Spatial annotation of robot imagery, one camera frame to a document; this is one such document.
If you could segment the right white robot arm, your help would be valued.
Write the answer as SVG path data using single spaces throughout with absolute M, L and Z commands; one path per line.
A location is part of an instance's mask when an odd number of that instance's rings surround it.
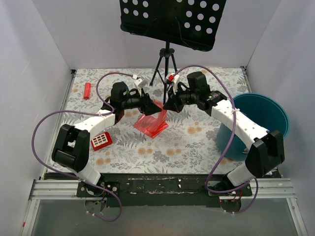
M 166 77 L 170 89 L 163 108 L 180 112 L 185 105 L 196 105 L 230 129 L 249 150 L 245 162 L 224 175 L 219 183 L 210 186 L 210 192 L 232 196 L 246 182 L 265 176 L 284 162 L 284 141 L 280 131 L 270 132 L 249 119 L 223 93 L 211 90 L 202 72 L 188 74 L 187 80 L 189 85 L 185 86 L 179 75 L 171 73 Z

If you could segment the red plastic trash bag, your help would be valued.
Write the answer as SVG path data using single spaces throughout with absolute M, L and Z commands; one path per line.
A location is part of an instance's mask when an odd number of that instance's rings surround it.
M 163 104 L 156 99 L 154 99 L 153 102 L 162 109 L 162 111 L 158 113 L 157 118 L 154 116 L 142 115 L 133 125 L 134 128 L 150 138 L 155 138 L 168 127 L 168 124 L 165 121 L 167 118 L 167 111 L 163 109 Z

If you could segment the red trash bag roll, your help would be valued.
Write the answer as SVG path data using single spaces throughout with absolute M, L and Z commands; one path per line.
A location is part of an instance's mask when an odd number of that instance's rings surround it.
M 91 83 L 87 82 L 85 83 L 83 98 L 86 100 L 89 99 L 90 94 L 91 94 Z

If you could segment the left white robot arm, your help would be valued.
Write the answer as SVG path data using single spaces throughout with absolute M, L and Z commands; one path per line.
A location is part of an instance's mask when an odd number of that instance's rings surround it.
M 91 140 L 114 126 L 125 110 L 137 108 L 148 116 L 162 109 L 143 90 L 129 90 L 124 82 L 113 84 L 109 105 L 103 105 L 98 113 L 74 126 L 62 125 L 52 152 L 52 160 L 72 171 L 77 177 L 89 182 L 88 191 L 95 197 L 104 193 L 105 185 L 99 181 L 101 174 L 89 163 Z

